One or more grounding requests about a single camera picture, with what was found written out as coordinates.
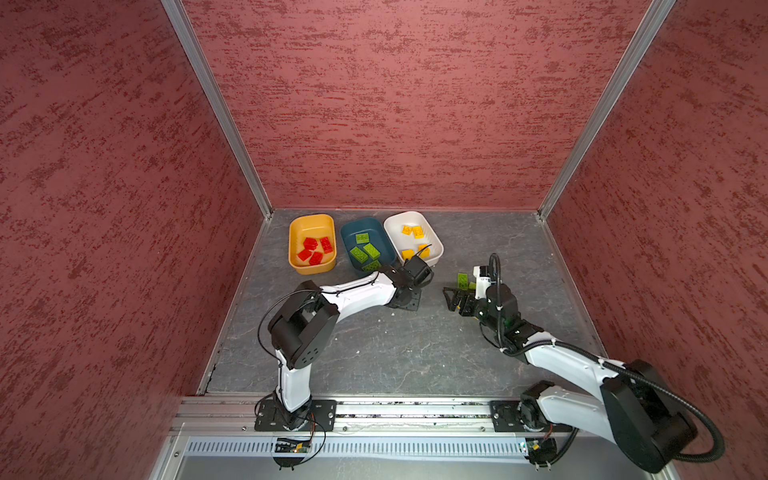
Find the red long brick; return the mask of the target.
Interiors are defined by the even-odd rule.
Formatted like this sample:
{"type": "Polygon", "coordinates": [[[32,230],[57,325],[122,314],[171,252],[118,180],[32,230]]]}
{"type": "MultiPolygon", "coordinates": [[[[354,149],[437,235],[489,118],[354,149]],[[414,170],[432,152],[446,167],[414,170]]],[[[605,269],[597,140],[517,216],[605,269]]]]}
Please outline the red long brick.
{"type": "Polygon", "coordinates": [[[330,254],[334,252],[333,242],[330,240],[329,237],[321,238],[320,246],[322,247],[322,250],[325,254],[330,254]]]}

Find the red brick cluster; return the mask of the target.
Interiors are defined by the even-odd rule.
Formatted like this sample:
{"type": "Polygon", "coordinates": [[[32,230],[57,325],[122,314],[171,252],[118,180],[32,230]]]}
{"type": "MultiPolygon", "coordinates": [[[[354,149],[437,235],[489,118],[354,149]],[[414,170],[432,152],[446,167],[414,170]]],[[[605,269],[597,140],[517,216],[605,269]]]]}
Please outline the red brick cluster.
{"type": "Polygon", "coordinates": [[[308,237],[304,239],[303,246],[305,249],[315,250],[318,246],[318,241],[315,238],[308,237]]]}

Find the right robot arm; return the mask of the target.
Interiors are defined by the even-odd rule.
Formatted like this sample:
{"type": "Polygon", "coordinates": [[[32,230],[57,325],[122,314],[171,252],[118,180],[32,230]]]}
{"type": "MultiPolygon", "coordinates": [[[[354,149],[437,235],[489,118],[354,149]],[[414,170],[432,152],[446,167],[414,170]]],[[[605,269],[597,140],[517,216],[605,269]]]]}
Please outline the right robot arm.
{"type": "Polygon", "coordinates": [[[541,381],[521,394],[517,418],[526,429],[564,425],[589,432],[649,473],[672,461],[711,463],[725,454],[714,421],[674,393],[651,364],[608,359],[554,337],[522,317],[515,295],[491,267],[478,266],[474,275],[474,289],[444,288],[448,309],[476,319],[501,354],[578,388],[541,381]]]}

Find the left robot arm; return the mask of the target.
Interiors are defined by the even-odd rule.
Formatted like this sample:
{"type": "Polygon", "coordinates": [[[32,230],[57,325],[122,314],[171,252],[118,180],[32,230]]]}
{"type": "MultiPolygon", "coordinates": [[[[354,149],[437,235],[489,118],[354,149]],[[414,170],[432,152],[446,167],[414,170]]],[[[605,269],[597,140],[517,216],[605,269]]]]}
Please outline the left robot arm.
{"type": "Polygon", "coordinates": [[[336,325],[375,307],[415,311],[421,291],[434,277],[426,261],[413,257],[399,267],[380,267],[351,282],[301,283],[288,294],[267,326],[278,366],[275,410],[288,431],[310,422],[311,365],[326,348],[336,325]]]}

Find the white plastic bin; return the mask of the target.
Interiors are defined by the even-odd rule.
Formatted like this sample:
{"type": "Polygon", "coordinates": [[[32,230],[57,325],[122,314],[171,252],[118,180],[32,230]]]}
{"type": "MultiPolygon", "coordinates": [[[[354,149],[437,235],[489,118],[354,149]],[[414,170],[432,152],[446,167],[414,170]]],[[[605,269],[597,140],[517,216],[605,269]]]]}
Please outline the white plastic bin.
{"type": "Polygon", "coordinates": [[[401,255],[403,250],[412,249],[417,253],[419,246],[425,244],[430,245],[430,256],[428,259],[424,259],[430,267],[435,266],[441,259],[444,253],[443,243],[422,213],[417,211],[406,211],[395,214],[388,217],[384,221],[383,226],[392,245],[395,247],[397,256],[401,262],[405,262],[401,255]],[[414,226],[421,226],[424,230],[425,237],[422,239],[415,239],[412,233],[410,235],[404,235],[402,233],[402,227],[404,225],[408,225],[411,228],[414,226]]]}

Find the teal plastic bin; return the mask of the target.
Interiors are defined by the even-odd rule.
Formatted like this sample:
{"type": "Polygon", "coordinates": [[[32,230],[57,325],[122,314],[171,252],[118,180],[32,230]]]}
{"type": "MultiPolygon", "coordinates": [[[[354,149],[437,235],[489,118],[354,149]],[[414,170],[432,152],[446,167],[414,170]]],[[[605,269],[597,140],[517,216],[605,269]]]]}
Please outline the teal plastic bin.
{"type": "Polygon", "coordinates": [[[341,239],[352,268],[359,277],[372,273],[378,267],[397,263],[394,247],[383,224],[373,217],[343,225],[341,239]]]}

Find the small red brick centre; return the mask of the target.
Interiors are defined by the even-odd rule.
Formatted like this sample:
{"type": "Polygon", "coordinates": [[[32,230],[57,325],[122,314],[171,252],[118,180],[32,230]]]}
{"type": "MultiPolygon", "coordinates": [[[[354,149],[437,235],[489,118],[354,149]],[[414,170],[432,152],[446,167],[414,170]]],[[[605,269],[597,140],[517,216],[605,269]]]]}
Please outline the small red brick centre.
{"type": "Polygon", "coordinates": [[[311,266],[320,265],[323,263],[324,254],[322,252],[314,252],[309,258],[309,264],[311,266]]]}

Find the yellow plastic bin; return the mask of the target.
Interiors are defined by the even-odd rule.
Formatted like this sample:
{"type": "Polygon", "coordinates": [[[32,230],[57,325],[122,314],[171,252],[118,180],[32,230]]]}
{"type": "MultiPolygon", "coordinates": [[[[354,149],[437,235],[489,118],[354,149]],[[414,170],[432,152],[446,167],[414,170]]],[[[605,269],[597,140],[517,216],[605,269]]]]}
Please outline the yellow plastic bin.
{"type": "Polygon", "coordinates": [[[336,265],[337,253],[331,216],[305,215],[291,222],[288,259],[297,273],[308,276],[329,272],[336,265]]]}

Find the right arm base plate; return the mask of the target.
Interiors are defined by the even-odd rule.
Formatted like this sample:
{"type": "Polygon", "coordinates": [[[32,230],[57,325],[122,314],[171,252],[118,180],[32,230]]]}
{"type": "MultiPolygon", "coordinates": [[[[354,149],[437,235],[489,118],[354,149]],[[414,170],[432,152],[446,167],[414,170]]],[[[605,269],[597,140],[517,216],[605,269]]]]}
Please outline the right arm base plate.
{"type": "Polygon", "coordinates": [[[494,400],[489,403],[490,418],[497,433],[566,433],[573,430],[567,425],[547,420],[531,400],[494,400]]]}

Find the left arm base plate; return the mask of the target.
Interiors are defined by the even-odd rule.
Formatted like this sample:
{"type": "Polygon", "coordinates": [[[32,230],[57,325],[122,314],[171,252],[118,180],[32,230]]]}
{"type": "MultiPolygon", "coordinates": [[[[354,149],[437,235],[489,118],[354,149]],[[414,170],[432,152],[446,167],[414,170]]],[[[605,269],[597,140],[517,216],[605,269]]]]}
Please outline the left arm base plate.
{"type": "Polygon", "coordinates": [[[330,432],[334,429],[338,402],[310,399],[295,412],[270,396],[254,408],[254,430],[257,432],[330,432]]]}

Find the aluminium front rail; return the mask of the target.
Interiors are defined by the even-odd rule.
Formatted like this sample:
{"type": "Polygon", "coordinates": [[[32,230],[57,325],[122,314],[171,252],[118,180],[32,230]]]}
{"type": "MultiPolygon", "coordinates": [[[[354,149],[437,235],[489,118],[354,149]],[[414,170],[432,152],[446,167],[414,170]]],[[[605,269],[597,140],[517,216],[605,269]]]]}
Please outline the aluminium front rail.
{"type": "MultiPolygon", "coordinates": [[[[186,397],[172,421],[174,431],[237,434],[254,430],[254,408],[261,399],[248,396],[186,397]]],[[[384,434],[506,434],[497,433],[489,403],[482,397],[347,396],[314,400],[338,402],[334,429],[337,435],[384,434]]]]}

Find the right corner aluminium post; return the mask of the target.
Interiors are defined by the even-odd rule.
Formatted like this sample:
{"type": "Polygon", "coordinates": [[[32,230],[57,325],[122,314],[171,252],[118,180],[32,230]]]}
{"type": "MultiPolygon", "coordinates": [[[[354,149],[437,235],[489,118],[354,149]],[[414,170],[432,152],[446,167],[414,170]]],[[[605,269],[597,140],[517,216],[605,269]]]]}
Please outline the right corner aluminium post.
{"type": "Polygon", "coordinates": [[[538,216],[542,223],[547,222],[675,4],[675,0],[653,0],[650,2],[584,129],[538,209],[538,216]]]}

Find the corner aluminium post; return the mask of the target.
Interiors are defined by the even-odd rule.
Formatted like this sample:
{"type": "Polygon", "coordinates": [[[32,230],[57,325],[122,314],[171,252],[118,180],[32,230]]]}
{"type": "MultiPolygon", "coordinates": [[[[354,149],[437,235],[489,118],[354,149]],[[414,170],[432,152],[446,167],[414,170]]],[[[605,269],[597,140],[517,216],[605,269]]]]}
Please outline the corner aluminium post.
{"type": "Polygon", "coordinates": [[[179,0],[162,0],[161,4],[263,217],[266,220],[271,220],[274,208],[269,201],[252,158],[247,151],[245,142],[194,32],[192,22],[184,8],[183,2],[179,0]]]}
{"type": "Polygon", "coordinates": [[[538,216],[542,223],[547,222],[675,4],[675,0],[653,0],[650,2],[584,129],[538,209],[538,216]]]}

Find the left corner aluminium post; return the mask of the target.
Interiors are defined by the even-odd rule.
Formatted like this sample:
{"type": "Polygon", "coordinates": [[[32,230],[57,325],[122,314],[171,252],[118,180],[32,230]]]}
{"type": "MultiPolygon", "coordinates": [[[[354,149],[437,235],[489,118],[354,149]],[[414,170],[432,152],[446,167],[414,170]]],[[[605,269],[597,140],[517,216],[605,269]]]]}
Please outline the left corner aluminium post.
{"type": "Polygon", "coordinates": [[[263,217],[266,220],[271,220],[274,208],[269,201],[252,158],[247,151],[245,142],[194,32],[192,22],[184,8],[183,2],[179,0],[162,0],[161,4],[263,217]]]}

